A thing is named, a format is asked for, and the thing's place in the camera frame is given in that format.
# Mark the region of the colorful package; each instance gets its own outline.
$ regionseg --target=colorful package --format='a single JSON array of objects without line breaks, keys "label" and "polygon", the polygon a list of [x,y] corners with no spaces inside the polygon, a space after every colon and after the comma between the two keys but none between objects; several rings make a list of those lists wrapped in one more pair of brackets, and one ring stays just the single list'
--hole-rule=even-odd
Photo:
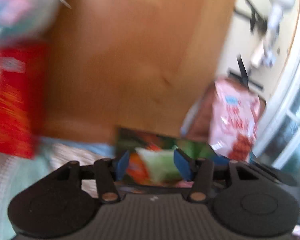
[{"label": "colorful package", "polygon": [[19,45],[0,50],[0,152],[34,156],[43,125],[43,86],[47,46]]},{"label": "colorful package", "polygon": [[246,160],[257,137],[259,96],[225,79],[215,81],[209,144],[219,155]]}]

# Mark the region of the screw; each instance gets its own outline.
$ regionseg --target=screw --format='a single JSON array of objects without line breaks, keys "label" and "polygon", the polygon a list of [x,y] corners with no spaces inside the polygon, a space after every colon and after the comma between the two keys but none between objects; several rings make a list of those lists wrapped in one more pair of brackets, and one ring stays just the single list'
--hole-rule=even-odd
[{"label": "screw", "polygon": [[102,199],[107,202],[116,201],[118,199],[118,195],[113,192],[107,192],[102,194]]},{"label": "screw", "polygon": [[203,201],[207,198],[205,193],[202,192],[194,192],[191,193],[190,198],[194,201]]}]

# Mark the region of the pink and white package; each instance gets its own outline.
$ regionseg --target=pink and white package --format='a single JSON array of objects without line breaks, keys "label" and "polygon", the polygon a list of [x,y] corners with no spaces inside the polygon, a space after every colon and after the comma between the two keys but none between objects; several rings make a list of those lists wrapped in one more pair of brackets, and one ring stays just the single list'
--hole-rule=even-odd
[{"label": "pink and white package", "polygon": [[225,79],[215,87],[209,144],[219,155],[244,161],[257,138],[259,96]]}]

